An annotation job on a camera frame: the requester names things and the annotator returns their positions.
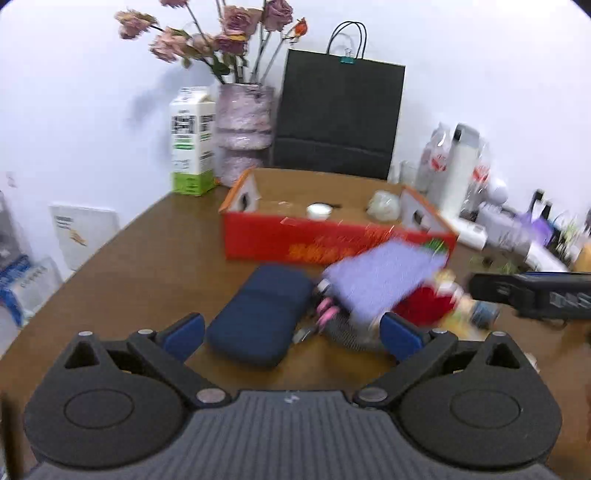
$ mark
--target red box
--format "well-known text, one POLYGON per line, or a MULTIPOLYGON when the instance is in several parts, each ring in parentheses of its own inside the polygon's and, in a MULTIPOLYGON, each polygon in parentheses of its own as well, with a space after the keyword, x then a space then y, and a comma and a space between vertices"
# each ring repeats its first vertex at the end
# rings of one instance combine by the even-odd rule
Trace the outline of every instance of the red box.
POLYGON ((253 168, 228 193, 223 216, 226 257, 327 265, 390 238, 451 254, 457 235, 414 189, 335 173, 253 168), (376 190, 400 196, 401 217, 377 223, 365 213, 376 190), (306 218, 311 203, 338 208, 327 221, 306 218))

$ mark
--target navy blue case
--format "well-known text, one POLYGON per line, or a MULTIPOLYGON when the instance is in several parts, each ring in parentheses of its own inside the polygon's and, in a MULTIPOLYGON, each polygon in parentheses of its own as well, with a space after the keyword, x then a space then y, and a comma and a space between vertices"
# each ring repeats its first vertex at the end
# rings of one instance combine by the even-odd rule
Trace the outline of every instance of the navy blue case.
POLYGON ((261 265, 213 319, 207 342, 234 360, 274 367, 286 355, 313 289, 299 270, 261 265))

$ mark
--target metal screw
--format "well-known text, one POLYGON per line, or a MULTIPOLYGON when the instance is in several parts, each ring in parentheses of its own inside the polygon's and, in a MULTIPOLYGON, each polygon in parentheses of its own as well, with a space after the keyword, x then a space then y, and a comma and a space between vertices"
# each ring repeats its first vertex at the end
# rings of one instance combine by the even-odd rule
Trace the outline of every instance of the metal screw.
POLYGON ((359 390, 357 396, 368 403, 378 403, 388 398, 388 392, 379 387, 366 387, 359 390))
POLYGON ((221 388, 204 388, 197 392, 197 399, 201 403, 220 403, 226 398, 226 392, 221 388))

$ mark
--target white and green carton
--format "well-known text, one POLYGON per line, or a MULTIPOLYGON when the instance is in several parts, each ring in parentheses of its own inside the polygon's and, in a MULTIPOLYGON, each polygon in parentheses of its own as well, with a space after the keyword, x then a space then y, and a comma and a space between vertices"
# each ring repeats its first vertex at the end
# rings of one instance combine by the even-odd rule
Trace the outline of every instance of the white and green carton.
POLYGON ((215 187, 212 138, 215 108, 207 87, 182 88, 170 104, 176 193, 203 195, 215 187))

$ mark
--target lavender towel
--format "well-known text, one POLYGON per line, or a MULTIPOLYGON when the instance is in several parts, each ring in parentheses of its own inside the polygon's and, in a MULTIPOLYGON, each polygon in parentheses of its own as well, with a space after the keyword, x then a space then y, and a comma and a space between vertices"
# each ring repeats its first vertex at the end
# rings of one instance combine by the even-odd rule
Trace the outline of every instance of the lavender towel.
POLYGON ((323 278, 331 283, 330 294, 351 312, 352 322, 369 326, 442 269, 446 260, 445 254, 393 239, 332 264, 323 278))

